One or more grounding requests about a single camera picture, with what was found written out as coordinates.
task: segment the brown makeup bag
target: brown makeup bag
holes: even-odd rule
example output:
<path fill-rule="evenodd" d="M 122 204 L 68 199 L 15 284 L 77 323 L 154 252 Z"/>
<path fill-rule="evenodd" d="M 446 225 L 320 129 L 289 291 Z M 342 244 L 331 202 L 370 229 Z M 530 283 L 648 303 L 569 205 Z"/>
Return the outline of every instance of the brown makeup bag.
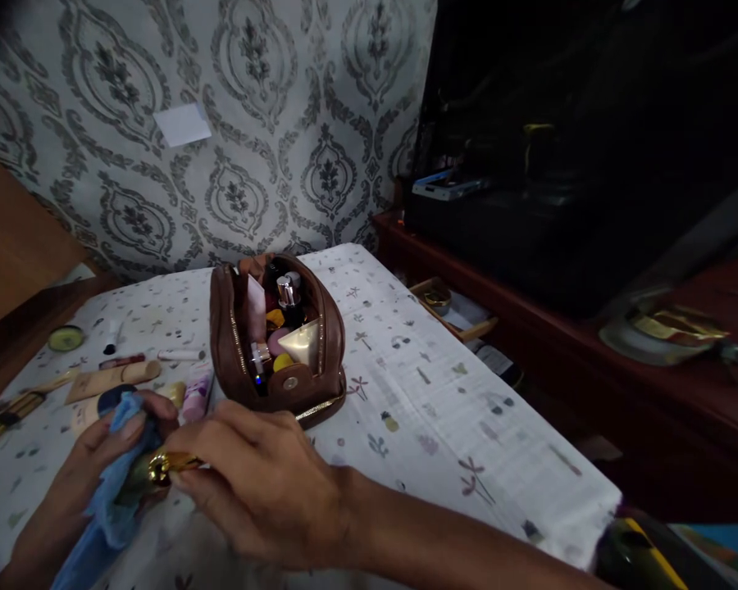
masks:
<path fill-rule="evenodd" d="M 254 385 L 251 342 L 248 336 L 248 275 L 266 290 L 265 265 L 273 260 L 283 272 L 301 275 L 301 302 L 307 321 L 320 320 L 317 366 L 296 363 L 267 380 L 267 395 Z M 306 265 L 288 254 L 264 254 L 240 262 L 240 274 L 227 263 L 211 275 L 211 354 L 221 389 L 250 410 L 292 412 L 303 428 L 329 418 L 344 404 L 346 383 L 342 370 L 344 322 L 320 280 Z"/>

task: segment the person's right hand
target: person's right hand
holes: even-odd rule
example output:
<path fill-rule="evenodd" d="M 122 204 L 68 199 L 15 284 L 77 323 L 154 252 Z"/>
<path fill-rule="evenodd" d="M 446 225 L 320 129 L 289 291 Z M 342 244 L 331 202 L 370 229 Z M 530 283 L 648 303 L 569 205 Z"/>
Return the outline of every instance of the person's right hand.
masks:
<path fill-rule="evenodd" d="M 351 544 L 344 490 L 353 471 L 328 466 L 289 412 L 258 414 L 223 401 L 165 447 L 210 464 L 172 474 L 172 481 L 239 554 L 287 570 L 344 563 Z"/>

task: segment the damask wallpaper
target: damask wallpaper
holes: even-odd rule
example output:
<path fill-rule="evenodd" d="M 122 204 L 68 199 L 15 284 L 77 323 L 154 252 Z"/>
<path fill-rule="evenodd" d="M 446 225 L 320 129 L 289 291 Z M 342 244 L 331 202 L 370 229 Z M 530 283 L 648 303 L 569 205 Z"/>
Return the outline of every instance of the damask wallpaper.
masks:
<path fill-rule="evenodd" d="M 371 247 L 408 169 L 436 0 L 19 0 L 0 161 L 127 279 Z M 197 101 L 213 136 L 168 147 Z"/>

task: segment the dark red furniture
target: dark red furniture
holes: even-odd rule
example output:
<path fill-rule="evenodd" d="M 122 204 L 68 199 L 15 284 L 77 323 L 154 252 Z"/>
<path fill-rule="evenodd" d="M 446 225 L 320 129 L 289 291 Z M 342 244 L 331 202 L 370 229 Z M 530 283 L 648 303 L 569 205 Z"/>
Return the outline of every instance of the dark red furniture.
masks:
<path fill-rule="evenodd" d="M 598 325 L 553 313 L 469 262 L 378 215 L 378 257 L 411 281 L 439 276 L 499 319 L 485 337 L 544 391 L 623 452 L 599 468 L 629 502 L 665 522 L 738 522 L 738 384 L 712 357 L 659 368 L 606 347 Z M 738 343 L 738 260 L 672 299 L 713 315 Z M 738 379 L 738 367 L 734 369 Z"/>

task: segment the white tablecloth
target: white tablecloth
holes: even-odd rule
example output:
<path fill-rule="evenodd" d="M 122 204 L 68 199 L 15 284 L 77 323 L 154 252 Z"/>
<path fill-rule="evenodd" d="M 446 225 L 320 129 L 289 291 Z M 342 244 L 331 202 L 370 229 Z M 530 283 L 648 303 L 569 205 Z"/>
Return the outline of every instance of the white tablecloth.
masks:
<path fill-rule="evenodd" d="M 369 252 L 343 244 L 302 256 L 344 317 L 349 385 L 344 407 L 308 431 L 332 465 L 495 527 L 585 568 L 620 492 L 507 384 L 454 339 Z M 125 318 L 118 356 L 164 348 L 209 351 L 210 269 L 160 276 L 103 293 L 71 323 L 87 334 L 65 354 L 44 348 L 6 389 L 95 370 L 105 324 Z M 149 385 L 185 380 L 191 363 L 164 363 Z M 75 437 L 70 386 L 52 393 L 0 438 L 0 569 Z M 212 403 L 224 397 L 215 385 Z M 177 491 L 144 519 L 138 537 L 96 588 L 375 588 L 355 572 L 285 574 L 236 556 Z"/>

